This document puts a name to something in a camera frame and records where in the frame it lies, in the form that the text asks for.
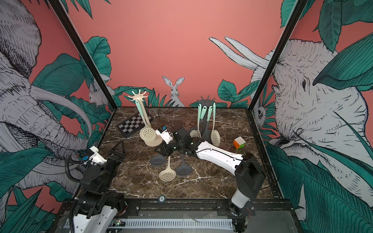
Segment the beige skimmer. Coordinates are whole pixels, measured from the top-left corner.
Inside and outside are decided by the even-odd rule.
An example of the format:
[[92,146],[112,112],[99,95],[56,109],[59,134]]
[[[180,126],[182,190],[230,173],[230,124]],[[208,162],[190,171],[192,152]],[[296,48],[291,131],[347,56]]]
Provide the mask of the beige skimmer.
[[145,107],[143,106],[142,101],[135,100],[135,104],[144,122],[144,127],[140,130],[140,137],[145,142],[154,141],[156,139],[156,132],[150,126],[150,122],[149,122],[149,119],[148,119],[148,116],[147,116],[147,113],[146,113]]
[[213,103],[213,128],[212,128],[210,138],[211,138],[212,144],[218,147],[220,145],[220,134],[215,129],[215,119],[216,119],[216,103]]
[[176,171],[171,168],[171,156],[168,157],[167,168],[158,175],[159,179],[164,182],[172,181],[176,177]]
[[198,137],[198,138],[201,138],[201,133],[200,133],[200,117],[201,117],[201,112],[202,112],[202,105],[199,104],[198,105],[198,114],[197,114],[197,129],[196,130],[192,130],[189,135],[192,137],[192,138],[195,138],[195,137]]

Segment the grey skimmer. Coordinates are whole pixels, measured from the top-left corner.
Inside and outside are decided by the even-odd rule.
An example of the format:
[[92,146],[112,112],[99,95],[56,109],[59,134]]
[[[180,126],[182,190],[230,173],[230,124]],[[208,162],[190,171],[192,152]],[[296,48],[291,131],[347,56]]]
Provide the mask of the grey skimmer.
[[205,124],[205,128],[204,128],[204,133],[202,135],[202,139],[207,141],[207,142],[211,141],[210,133],[209,133],[209,130],[208,130],[208,125],[209,125],[209,121],[210,121],[210,118],[211,118],[212,110],[213,110],[213,106],[209,106],[208,114],[207,114],[207,120],[206,120],[206,124]]
[[154,167],[163,166],[166,162],[167,162],[166,157],[161,154],[158,154],[157,156],[154,156],[150,159],[150,163]]
[[204,131],[205,131],[205,116],[207,114],[207,106],[203,106],[202,107],[202,111],[201,111],[201,116],[200,116],[200,121],[202,123],[201,125],[201,129],[200,129],[200,133],[201,135],[203,135]]
[[187,177],[192,173],[192,167],[185,163],[184,155],[182,154],[182,164],[175,171],[178,176]]

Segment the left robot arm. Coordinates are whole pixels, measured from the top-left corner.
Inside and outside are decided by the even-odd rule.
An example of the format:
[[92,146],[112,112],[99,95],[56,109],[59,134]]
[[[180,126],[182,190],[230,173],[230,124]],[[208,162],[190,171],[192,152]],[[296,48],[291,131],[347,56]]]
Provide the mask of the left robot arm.
[[[95,146],[85,151],[83,156],[79,161],[73,160],[70,155],[65,159],[67,177],[83,188],[83,193],[74,199],[70,210],[70,232],[105,233],[113,218],[128,209],[124,195],[109,189],[125,158],[124,143],[117,143],[106,158]],[[88,165],[80,179],[71,175],[70,165],[75,164]]]

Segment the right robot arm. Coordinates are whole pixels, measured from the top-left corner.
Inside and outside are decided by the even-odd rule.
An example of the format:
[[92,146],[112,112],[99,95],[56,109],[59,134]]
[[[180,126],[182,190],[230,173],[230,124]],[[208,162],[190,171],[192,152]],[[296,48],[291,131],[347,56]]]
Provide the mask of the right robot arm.
[[266,175],[261,164],[251,153],[245,155],[218,148],[208,141],[192,138],[184,127],[169,132],[166,127],[155,131],[162,138],[155,151],[162,156],[171,156],[175,151],[184,155],[212,162],[235,176],[237,189],[225,208],[233,216],[253,215],[255,201]]

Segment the beige utensil rack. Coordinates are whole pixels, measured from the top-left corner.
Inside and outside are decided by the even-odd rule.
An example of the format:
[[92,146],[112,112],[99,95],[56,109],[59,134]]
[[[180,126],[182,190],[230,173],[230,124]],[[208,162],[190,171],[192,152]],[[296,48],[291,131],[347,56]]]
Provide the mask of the beige utensil rack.
[[162,143],[163,139],[157,135],[156,130],[151,127],[150,120],[143,105],[144,98],[147,97],[144,95],[146,91],[141,93],[141,90],[139,90],[138,93],[135,93],[134,91],[132,91],[132,93],[133,95],[129,95],[128,97],[131,98],[131,101],[135,102],[144,122],[144,127],[140,130],[140,137],[147,146],[157,147]]

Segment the black white checkerboard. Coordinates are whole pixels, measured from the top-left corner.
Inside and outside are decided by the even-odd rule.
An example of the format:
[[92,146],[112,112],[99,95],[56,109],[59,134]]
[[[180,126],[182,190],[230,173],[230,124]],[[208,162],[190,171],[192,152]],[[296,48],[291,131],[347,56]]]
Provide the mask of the black white checkerboard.
[[140,113],[137,113],[120,123],[117,128],[125,138],[130,138],[136,132],[139,132],[144,126],[145,124]]

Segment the round front knob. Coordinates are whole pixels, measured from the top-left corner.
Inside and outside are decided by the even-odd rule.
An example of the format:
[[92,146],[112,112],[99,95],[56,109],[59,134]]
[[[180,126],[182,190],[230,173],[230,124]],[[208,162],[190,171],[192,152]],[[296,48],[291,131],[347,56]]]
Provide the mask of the round front knob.
[[161,195],[159,198],[158,198],[158,201],[160,203],[164,203],[166,201],[166,197],[164,195]]

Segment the small circuit board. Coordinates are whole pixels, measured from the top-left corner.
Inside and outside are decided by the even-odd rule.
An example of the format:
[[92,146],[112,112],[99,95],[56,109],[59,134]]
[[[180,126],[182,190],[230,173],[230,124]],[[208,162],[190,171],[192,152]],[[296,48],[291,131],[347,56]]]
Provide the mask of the small circuit board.
[[123,219],[117,218],[113,219],[109,227],[125,227],[126,222]]

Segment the white vent strip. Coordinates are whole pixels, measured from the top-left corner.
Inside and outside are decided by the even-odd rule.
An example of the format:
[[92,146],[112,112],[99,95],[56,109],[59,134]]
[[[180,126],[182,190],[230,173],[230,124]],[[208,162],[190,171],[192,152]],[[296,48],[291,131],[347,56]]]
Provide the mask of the white vent strip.
[[233,230],[232,221],[229,219],[123,219],[125,227],[108,227],[111,229],[150,229],[150,228],[197,228]]

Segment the colourful puzzle cube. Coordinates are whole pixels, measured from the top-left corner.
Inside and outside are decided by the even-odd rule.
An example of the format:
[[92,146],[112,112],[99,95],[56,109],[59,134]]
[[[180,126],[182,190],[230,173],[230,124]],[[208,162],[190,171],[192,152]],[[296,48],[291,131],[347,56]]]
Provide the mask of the colourful puzzle cube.
[[240,148],[243,148],[245,146],[246,141],[241,136],[239,136],[239,137],[234,139],[233,143],[234,143],[234,146],[235,146],[236,149],[240,149]]

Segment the black front rail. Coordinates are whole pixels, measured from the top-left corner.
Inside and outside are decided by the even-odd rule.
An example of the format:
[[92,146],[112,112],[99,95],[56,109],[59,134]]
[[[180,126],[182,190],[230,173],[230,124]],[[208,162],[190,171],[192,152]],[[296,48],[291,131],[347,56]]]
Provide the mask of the black front rail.
[[160,202],[158,199],[127,198],[126,211],[116,217],[128,218],[139,216],[144,211],[204,211],[216,212],[218,216],[238,218],[255,216],[257,212],[266,211],[293,211],[289,200],[285,199],[258,199],[248,202],[242,209],[233,207],[229,199],[166,199]]

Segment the left black frame post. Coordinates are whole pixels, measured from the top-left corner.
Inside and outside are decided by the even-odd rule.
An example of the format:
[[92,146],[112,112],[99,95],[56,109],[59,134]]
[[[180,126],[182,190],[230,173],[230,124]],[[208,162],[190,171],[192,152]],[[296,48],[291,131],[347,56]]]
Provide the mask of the left black frame post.
[[109,93],[104,81],[101,78],[101,75],[96,67],[92,57],[90,56],[88,50],[86,49],[84,43],[82,42],[79,34],[77,33],[72,21],[70,20],[67,11],[65,10],[64,6],[62,5],[61,1],[51,0],[49,1],[52,9],[56,13],[59,21],[65,28],[66,32],[68,33],[70,39],[72,40],[74,46],[79,52],[79,55],[83,59],[85,65],[87,66],[89,72],[92,74],[96,82],[98,83],[101,91],[105,95],[108,100],[109,105],[113,108],[113,110],[117,110],[117,105],[112,98],[112,95]]

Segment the black frame post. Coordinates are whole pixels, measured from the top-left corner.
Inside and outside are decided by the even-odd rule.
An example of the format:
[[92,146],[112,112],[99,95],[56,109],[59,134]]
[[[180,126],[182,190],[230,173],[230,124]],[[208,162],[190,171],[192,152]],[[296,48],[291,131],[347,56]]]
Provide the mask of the black frame post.
[[86,49],[84,43],[82,42],[79,34],[77,33],[72,21],[70,20],[67,11],[65,10],[64,6],[62,5],[61,1],[51,0],[49,1],[52,9],[56,13],[59,21],[65,28],[66,32],[68,33],[70,39],[72,40],[74,46],[79,52],[79,55],[83,59],[85,65],[87,66],[89,72],[92,74],[96,82],[98,83],[101,91],[105,95],[108,100],[109,105],[113,108],[113,110],[117,110],[117,105],[112,98],[112,95],[109,93],[104,81],[101,78],[101,75],[96,67],[92,57],[90,56],[88,50]]
[[269,65],[267,66],[265,72],[264,72],[264,75],[258,85],[258,88],[255,92],[255,95],[248,107],[248,110],[249,112],[253,111],[254,109],[254,106],[256,104],[256,102],[258,101],[259,99],[259,96],[261,94],[261,92],[263,91],[264,87],[265,87],[265,84],[267,83],[268,79],[271,77],[272,75],[272,72],[274,71],[274,68],[275,68],[275,65],[281,55],[281,53],[283,52],[285,46],[286,46],[286,43],[288,41],[288,39],[290,38],[306,4],[307,4],[307,0],[298,0],[296,1],[295,3],[295,6],[292,10],[292,13],[287,21],[287,24],[285,26],[285,29],[282,33],[282,36],[275,48],[275,51],[273,53],[273,56],[269,62]]

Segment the right black frame post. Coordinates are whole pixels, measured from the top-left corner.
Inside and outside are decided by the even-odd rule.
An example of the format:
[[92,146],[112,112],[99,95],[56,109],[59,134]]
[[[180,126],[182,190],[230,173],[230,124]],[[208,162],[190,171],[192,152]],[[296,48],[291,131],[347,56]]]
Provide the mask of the right black frame post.
[[292,10],[292,13],[287,21],[287,24],[285,26],[285,29],[282,33],[282,36],[275,48],[275,51],[273,53],[273,56],[269,62],[269,65],[267,66],[265,72],[264,72],[264,75],[258,85],[258,88],[255,92],[255,95],[248,107],[248,110],[249,112],[253,111],[254,109],[254,106],[256,104],[256,102],[258,101],[259,99],[259,96],[261,94],[261,92],[263,91],[264,87],[265,87],[265,84],[267,83],[268,79],[271,77],[272,75],[272,72],[274,71],[274,68],[275,68],[275,65],[281,55],[281,53],[283,52],[285,46],[286,46],[286,43],[288,41],[288,39],[290,38],[306,4],[307,4],[307,0],[298,0],[296,1],[295,3],[295,6]]

